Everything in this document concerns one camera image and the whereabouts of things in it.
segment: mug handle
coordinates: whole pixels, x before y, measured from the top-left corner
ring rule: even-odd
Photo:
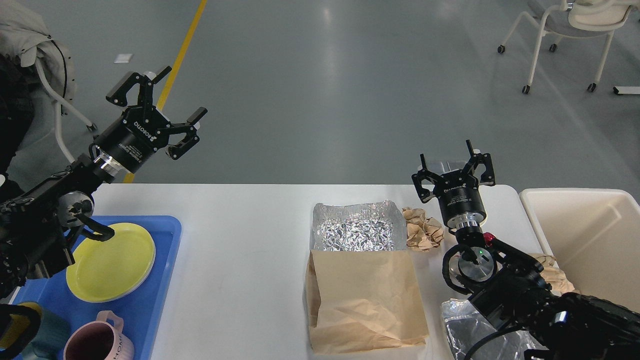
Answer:
[[[95,320],[100,322],[107,322],[107,320],[111,320],[113,321],[113,327],[120,332],[122,332],[122,328],[124,327],[124,320],[114,314],[111,310],[102,310],[98,313],[98,317],[96,317]]]

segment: robotic arm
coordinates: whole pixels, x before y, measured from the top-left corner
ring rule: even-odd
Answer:
[[[486,218],[478,187],[495,185],[491,156],[473,150],[462,170],[438,175],[422,169],[412,175],[420,200],[436,197],[442,218],[457,245],[442,263],[442,275],[453,290],[469,295],[471,304],[498,330],[496,335],[528,330],[549,350],[527,350],[528,360],[636,359],[640,354],[640,315],[607,300],[565,293],[558,297],[540,276],[542,265],[531,256],[484,233]],[[476,168],[485,166],[480,179]],[[428,180],[433,191],[422,187]],[[487,337],[467,351],[466,359]]]
[[[162,148],[176,160],[198,143],[196,123],[207,109],[199,108],[186,122],[172,124],[153,105],[153,87],[170,71],[166,67],[158,75],[127,74],[106,97],[125,109],[95,138],[90,155],[80,155],[66,170],[0,204],[0,297],[8,296],[27,279],[49,278],[73,265],[71,248],[81,234],[97,241],[113,236],[111,228],[91,219],[92,193],[98,186],[111,183],[122,170],[135,173]],[[127,92],[136,84],[140,86],[138,102],[127,106]],[[169,145],[170,135],[180,133],[185,137]],[[0,331],[10,325],[10,314],[28,310],[5,307],[0,309]],[[34,335],[30,328],[15,346],[0,352],[0,358],[16,356]]]

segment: chair leg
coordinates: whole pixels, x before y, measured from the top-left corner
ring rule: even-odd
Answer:
[[[538,30],[538,38],[536,39],[536,47],[533,51],[533,61],[531,62],[531,70],[529,71],[529,80],[527,82],[527,86],[531,87],[533,83],[533,74],[536,72],[536,64],[538,63],[538,55],[540,53],[540,45],[542,44],[542,38],[545,36],[545,25],[544,23],[540,24],[540,29]]]
[[[507,41],[509,40],[509,38],[513,35],[513,32],[516,30],[516,28],[518,27],[518,24],[520,23],[520,20],[522,20],[523,16],[531,16],[529,15],[528,12],[521,12],[518,15],[518,18],[516,19],[516,21],[514,21],[513,25],[511,25],[511,29],[509,29],[509,33],[507,33],[507,36],[504,38],[504,40],[500,43],[500,45],[505,46],[507,44]]]
[[[600,76],[602,75],[602,70],[604,69],[604,63],[605,61],[607,61],[607,54],[609,54],[611,40],[613,40],[613,31],[607,34],[607,40],[604,43],[604,50],[602,51],[600,66],[598,66],[598,72],[596,72],[596,79],[594,80],[594,84],[596,85],[600,82]]]

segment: yellow floor line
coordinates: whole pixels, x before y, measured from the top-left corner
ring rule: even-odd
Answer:
[[[207,0],[200,0],[200,5],[198,6],[196,15],[193,17],[193,20],[191,21],[189,31],[187,31],[187,35],[184,37],[184,41],[182,42],[182,46],[180,47],[178,56],[175,58],[175,62],[173,63],[172,70],[169,73],[169,78],[166,80],[166,83],[164,84],[164,88],[162,90],[162,93],[160,94],[160,98],[158,98],[158,102],[156,104],[156,108],[158,110],[162,110],[164,108],[166,99],[169,97],[169,93],[171,92],[171,87],[173,86],[175,77],[178,76],[178,71],[180,71],[180,66],[182,65],[184,55],[187,53],[187,49],[189,49],[191,38],[193,37],[193,33],[196,31],[196,28],[198,27],[198,23],[200,22],[200,17],[202,16],[202,12],[204,11],[204,7],[206,5],[207,5]],[[124,180],[122,182],[125,184],[131,184],[133,183],[134,178],[135,178],[134,174],[127,174],[125,175]]]

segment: blue tray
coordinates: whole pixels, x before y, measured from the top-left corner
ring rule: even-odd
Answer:
[[[180,245],[182,226],[178,219],[169,216],[95,216],[98,222],[111,225],[132,222],[144,227],[156,243],[156,260],[151,272],[139,288],[118,300],[92,304],[78,299],[67,286],[66,270],[50,279],[27,280],[16,294],[13,304],[35,301],[44,308],[64,318],[71,325],[71,332],[95,320],[102,310],[112,310],[124,319],[123,333],[135,347],[135,360],[147,360],[151,350],[160,315],[164,306],[171,273]],[[75,248],[82,242],[78,239]],[[58,354],[62,359],[62,350]]]

